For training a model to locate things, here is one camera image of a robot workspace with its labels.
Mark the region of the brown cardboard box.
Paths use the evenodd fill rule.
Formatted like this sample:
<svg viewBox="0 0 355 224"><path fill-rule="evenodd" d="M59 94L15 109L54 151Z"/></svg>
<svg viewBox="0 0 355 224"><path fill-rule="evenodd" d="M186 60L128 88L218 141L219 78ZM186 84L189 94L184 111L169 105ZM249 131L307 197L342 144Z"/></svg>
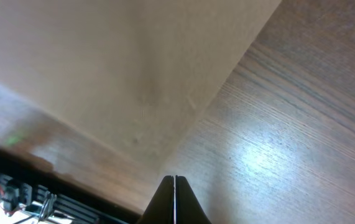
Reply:
<svg viewBox="0 0 355 224"><path fill-rule="evenodd" d="M0 84L119 156L155 168L278 5L0 1Z"/></svg>

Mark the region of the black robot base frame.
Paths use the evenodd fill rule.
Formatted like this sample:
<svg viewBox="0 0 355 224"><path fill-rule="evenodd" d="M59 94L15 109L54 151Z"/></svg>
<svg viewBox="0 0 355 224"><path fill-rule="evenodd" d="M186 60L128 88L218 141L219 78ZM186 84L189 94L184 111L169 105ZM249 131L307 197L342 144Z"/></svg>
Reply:
<svg viewBox="0 0 355 224"><path fill-rule="evenodd" d="M140 215L69 184L0 150L0 206L6 215L24 212L40 221L137 223Z"/></svg>

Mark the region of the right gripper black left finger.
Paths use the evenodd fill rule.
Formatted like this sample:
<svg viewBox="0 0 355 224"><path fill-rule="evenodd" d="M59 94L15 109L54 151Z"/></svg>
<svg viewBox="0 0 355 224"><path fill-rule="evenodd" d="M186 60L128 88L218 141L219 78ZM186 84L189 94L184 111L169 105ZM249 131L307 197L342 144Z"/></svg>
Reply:
<svg viewBox="0 0 355 224"><path fill-rule="evenodd" d="M165 176L137 224L172 224L174 221L174 178Z"/></svg>

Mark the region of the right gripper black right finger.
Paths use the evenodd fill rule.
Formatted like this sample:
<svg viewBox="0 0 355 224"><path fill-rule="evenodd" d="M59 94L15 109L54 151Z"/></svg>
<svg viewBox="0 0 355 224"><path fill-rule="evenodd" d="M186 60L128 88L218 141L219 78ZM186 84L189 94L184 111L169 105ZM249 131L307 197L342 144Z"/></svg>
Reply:
<svg viewBox="0 0 355 224"><path fill-rule="evenodd" d="M176 224L211 224L184 176L175 176Z"/></svg>

